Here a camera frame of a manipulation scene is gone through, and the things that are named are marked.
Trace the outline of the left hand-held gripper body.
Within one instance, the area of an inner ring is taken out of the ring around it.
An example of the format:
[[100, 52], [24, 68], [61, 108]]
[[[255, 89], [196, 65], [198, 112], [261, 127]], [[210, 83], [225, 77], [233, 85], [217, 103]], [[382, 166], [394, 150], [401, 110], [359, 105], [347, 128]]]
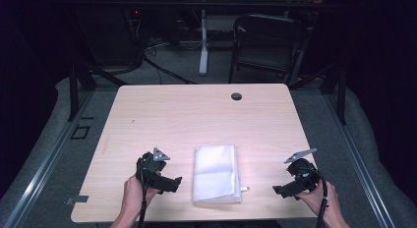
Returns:
[[136, 178], [144, 188], [157, 189], [159, 185], [171, 185], [170, 179], [163, 177], [161, 171], [170, 157], [155, 147], [153, 152], [146, 152], [137, 161]]

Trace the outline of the person's right hand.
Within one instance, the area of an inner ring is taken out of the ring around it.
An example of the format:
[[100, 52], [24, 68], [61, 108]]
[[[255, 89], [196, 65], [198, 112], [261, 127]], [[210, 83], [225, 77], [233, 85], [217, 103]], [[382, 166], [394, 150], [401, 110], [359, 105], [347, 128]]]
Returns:
[[[336, 192], [335, 186], [332, 185], [330, 182], [327, 182], [326, 187], [328, 189], [328, 202], [324, 213], [324, 221], [344, 220], [341, 214], [341, 209], [338, 201], [338, 194]], [[320, 213], [320, 208], [324, 197], [325, 196], [322, 182], [319, 182], [318, 186], [312, 192], [302, 192], [297, 195], [297, 198], [299, 198], [306, 205], [308, 205], [308, 207], [316, 215]]]

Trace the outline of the dark computer tower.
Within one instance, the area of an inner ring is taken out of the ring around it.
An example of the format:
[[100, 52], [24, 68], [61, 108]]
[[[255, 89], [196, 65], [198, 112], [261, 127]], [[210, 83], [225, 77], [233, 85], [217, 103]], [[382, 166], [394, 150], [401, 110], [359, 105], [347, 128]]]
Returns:
[[130, 24], [122, 9], [79, 7], [75, 9], [87, 44], [100, 66], [133, 66], [140, 62]]

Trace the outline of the black metal stand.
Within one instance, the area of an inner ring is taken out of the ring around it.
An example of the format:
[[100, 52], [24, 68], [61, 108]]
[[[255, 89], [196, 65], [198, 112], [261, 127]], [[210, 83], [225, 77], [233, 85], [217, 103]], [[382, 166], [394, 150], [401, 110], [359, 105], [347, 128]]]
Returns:
[[324, 76], [322, 84], [320, 85], [321, 94], [331, 94], [337, 88], [336, 97], [336, 116], [342, 125], [346, 124], [345, 120], [345, 99], [346, 99], [346, 78], [347, 70], [342, 64], [330, 64], [314, 74], [308, 75], [305, 78], [291, 84], [290, 89], [298, 89], [313, 80]]
[[69, 70], [70, 85], [70, 116], [69, 121], [73, 121], [79, 112], [79, 88], [78, 84], [87, 91], [94, 91], [97, 87], [92, 75], [99, 75], [117, 86], [124, 86], [126, 83], [107, 73], [103, 69], [94, 65], [86, 59], [78, 59]]

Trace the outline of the grey tape strip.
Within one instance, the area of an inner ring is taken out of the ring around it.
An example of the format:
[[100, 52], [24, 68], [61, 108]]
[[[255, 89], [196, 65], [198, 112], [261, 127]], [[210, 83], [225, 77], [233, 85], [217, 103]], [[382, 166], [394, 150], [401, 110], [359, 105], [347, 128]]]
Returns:
[[67, 197], [64, 201], [67, 205], [75, 205], [76, 203], [85, 203], [89, 200], [88, 196], [74, 196], [74, 197]]

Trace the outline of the person's left hand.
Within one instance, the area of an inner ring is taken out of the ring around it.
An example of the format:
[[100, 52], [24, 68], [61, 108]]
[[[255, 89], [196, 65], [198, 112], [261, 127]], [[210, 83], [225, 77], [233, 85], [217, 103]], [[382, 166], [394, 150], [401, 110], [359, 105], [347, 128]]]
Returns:
[[142, 203], [145, 202], [150, 205], [157, 193], [157, 189], [147, 189], [146, 193], [143, 194], [141, 182], [135, 176], [131, 176], [124, 184], [122, 213], [138, 217], [142, 210]]

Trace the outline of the aluminium floor rail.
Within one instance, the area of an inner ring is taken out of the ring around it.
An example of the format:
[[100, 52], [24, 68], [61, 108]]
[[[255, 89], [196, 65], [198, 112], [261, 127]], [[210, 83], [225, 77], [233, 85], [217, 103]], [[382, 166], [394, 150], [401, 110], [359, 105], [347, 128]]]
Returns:
[[0, 201], [0, 228], [94, 228], [76, 223], [74, 205], [67, 197], [79, 196], [100, 131], [94, 112], [96, 94], [86, 92], [71, 122], [60, 99], [23, 170]]
[[324, 100], [326, 106], [330, 112], [330, 115], [335, 122], [338, 130], [341, 132], [342, 137], [347, 144], [347, 154], [351, 161], [351, 164], [355, 170], [355, 173], [360, 181], [361, 187], [367, 197], [367, 200], [375, 213], [375, 216], [380, 224], [381, 228], [396, 228], [387, 207], [383, 201], [383, 198], [376, 187], [374, 180], [372, 179], [367, 166], [358, 150], [358, 147], [353, 140], [349, 128], [347, 125], [343, 125], [336, 113], [336, 103], [331, 95], [325, 94]]

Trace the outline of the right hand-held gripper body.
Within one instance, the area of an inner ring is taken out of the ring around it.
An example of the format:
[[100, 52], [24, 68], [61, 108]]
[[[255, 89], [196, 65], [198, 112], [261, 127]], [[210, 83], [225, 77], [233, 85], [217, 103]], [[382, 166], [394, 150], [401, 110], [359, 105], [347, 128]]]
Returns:
[[294, 181], [288, 183], [285, 188], [289, 192], [313, 191], [317, 187], [319, 176], [313, 163], [305, 159], [305, 156], [315, 152], [315, 148], [293, 153], [285, 163], [289, 163], [287, 171], [294, 177]]

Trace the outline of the white desk leg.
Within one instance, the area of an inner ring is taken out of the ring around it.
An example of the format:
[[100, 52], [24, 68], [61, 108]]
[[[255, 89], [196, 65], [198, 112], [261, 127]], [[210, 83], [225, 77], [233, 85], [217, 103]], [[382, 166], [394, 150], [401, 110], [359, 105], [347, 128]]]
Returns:
[[206, 15], [205, 10], [202, 10], [201, 32], [202, 32], [202, 50], [201, 50], [199, 74], [201, 76], [205, 76], [208, 73], [208, 59], [209, 59], [207, 15]]

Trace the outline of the black folding chair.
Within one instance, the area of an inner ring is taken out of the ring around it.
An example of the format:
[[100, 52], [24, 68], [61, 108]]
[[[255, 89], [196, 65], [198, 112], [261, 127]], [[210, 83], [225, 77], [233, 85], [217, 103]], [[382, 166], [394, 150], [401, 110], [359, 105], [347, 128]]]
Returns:
[[233, 47], [228, 82], [241, 67], [275, 73], [286, 85], [294, 70], [308, 31], [301, 22], [271, 15], [247, 14], [233, 24]]

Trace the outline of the white towel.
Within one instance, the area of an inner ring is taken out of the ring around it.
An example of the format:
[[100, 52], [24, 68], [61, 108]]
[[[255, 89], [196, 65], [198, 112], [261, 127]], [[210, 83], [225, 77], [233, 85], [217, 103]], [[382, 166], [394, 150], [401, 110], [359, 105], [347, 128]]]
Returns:
[[195, 148], [193, 202], [240, 203], [245, 190], [240, 185], [234, 144]]

